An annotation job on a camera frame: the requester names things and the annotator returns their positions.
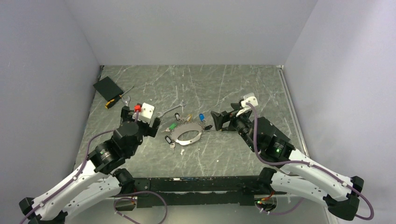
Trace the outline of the metal key organizer plate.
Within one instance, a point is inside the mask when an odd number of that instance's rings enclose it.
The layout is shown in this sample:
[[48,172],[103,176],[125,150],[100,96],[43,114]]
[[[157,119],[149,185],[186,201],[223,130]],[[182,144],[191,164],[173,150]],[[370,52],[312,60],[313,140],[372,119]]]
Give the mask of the metal key organizer plate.
[[203,130],[198,122],[183,123],[170,132],[170,138],[181,146],[187,146],[199,141]]

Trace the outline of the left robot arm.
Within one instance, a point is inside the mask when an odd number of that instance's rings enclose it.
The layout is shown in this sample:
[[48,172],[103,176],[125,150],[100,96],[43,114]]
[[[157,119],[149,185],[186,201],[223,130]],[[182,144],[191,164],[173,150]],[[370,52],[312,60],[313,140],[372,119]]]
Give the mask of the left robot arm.
[[154,111],[147,103],[123,107],[120,126],[109,131],[109,139],[87,149],[74,171],[42,195],[19,202],[21,223],[64,224],[107,197],[130,195],[136,189],[135,179],[121,165],[136,154],[144,137],[156,136],[161,119],[153,118]]

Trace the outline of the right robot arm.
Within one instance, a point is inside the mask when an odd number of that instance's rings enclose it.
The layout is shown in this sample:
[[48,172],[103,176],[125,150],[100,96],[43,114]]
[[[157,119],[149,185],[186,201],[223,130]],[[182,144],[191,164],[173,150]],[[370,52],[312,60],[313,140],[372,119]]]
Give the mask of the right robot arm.
[[217,131],[236,131],[258,159],[266,164],[257,180],[260,192],[286,192],[314,201],[334,216],[357,217],[364,181],[331,171],[296,149],[251,103],[232,103],[231,112],[211,112]]

